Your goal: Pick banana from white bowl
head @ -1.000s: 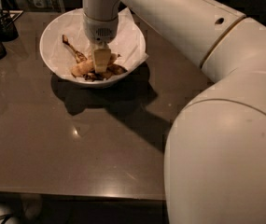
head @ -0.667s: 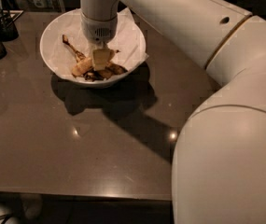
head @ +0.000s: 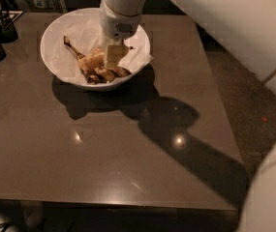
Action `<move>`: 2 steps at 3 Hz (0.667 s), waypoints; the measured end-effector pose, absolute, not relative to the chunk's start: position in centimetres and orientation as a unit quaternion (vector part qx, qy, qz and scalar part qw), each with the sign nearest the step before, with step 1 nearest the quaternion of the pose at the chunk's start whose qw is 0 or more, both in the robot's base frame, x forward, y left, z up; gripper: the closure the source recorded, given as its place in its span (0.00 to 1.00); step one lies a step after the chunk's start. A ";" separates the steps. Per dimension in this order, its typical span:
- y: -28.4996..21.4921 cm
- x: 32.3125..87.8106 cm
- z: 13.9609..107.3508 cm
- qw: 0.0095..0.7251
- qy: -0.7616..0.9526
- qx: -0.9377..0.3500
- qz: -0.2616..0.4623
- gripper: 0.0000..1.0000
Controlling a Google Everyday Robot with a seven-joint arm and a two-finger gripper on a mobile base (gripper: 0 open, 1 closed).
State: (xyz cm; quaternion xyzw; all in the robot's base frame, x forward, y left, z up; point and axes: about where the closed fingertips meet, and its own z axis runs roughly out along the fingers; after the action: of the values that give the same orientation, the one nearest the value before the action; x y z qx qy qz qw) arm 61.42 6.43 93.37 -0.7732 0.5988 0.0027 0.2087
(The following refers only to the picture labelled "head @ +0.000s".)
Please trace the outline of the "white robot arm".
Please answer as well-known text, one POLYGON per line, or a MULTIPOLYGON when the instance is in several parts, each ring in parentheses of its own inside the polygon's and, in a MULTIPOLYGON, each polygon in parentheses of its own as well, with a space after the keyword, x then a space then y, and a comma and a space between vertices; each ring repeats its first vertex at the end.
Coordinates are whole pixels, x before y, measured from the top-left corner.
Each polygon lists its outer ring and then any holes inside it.
MULTIPOLYGON (((276 0, 170 0, 276 95, 276 0)), ((132 37, 145 0, 101 0, 107 36, 132 37)), ((276 232, 276 143, 248 190, 236 232, 276 232)))

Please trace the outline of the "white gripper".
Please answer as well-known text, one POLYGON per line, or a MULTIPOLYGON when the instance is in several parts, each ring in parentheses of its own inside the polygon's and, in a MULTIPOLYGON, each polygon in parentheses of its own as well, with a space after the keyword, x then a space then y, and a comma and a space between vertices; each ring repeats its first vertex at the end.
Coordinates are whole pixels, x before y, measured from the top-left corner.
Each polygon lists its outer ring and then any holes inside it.
POLYGON ((103 32, 108 36, 105 45, 105 67, 114 69, 125 57, 130 48, 122 39, 131 38, 137 31, 141 14, 122 15, 113 10, 107 0, 100 4, 100 24, 103 32))

